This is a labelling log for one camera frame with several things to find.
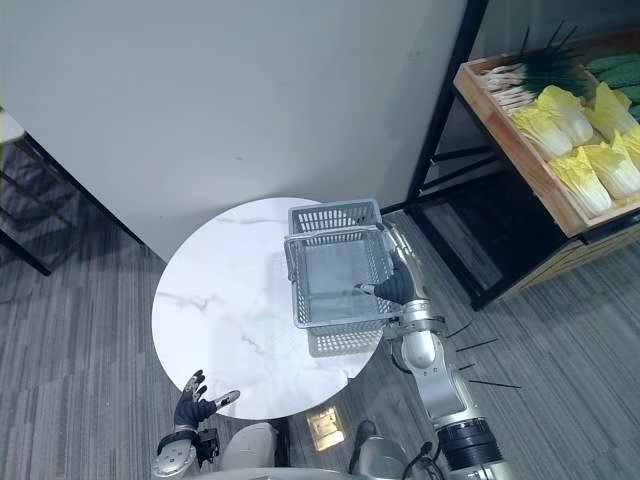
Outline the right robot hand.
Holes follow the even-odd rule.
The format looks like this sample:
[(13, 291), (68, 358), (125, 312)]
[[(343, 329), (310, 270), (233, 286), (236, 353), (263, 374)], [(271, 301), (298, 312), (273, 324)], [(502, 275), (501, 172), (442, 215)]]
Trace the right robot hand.
[(406, 305), (418, 300), (430, 301), (426, 289), (423, 263), (409, 240), (394, 223), (384, 222), (381, 229), (386, 239), (392, 244), (390, 251), (393, 264), (392, 273), (384, 282), (356, 284), (354, 290), (399, 305)]

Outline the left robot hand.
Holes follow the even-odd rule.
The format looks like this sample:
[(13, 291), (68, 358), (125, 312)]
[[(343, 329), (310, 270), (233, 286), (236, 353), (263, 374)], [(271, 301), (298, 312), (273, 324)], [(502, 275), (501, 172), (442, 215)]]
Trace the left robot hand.
[(232, 390), (214, 400), (203, 398), (207, 390), (203, 370), (197, 370), (187, 381), (176, 404), (173, 416), (175, 431), (196, 431), (201, 422), (223, 407), (240, 398), (239, 390)]

